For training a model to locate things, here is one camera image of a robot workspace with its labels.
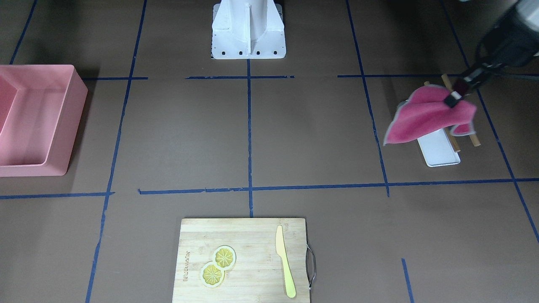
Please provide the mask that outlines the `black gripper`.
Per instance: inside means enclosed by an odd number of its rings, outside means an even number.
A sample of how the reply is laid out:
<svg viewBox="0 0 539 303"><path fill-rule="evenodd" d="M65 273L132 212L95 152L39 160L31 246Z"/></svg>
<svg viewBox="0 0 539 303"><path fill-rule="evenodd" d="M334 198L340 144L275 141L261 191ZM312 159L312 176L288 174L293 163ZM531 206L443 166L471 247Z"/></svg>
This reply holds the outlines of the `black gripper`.
<svg viewBox="0 0 539 303"><path fill-rule="evenodd" d="M468 91L475 90L485 84L491 77L501 75L508 67L504 63L475 63L461 73L461 82L455 82L448 89L450 94L445 98L445 105L451 109L455 107Z"/></svg>

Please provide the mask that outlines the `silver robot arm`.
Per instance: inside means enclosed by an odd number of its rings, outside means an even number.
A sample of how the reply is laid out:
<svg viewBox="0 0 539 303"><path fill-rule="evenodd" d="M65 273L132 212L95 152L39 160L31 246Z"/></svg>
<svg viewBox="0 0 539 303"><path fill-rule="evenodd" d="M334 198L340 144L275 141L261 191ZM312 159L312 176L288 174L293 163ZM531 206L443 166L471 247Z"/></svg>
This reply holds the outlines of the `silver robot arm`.
<svg viewBox="0 0 539 303"><path fill-rule="evenodd" d="M462 73L444 99L451 109L464 96L478 89L491 77L513 77L537 81L537 75L507 73L508 67L524 67L538 57L539 2L518 0L478 42L474 64Z"/></svg>

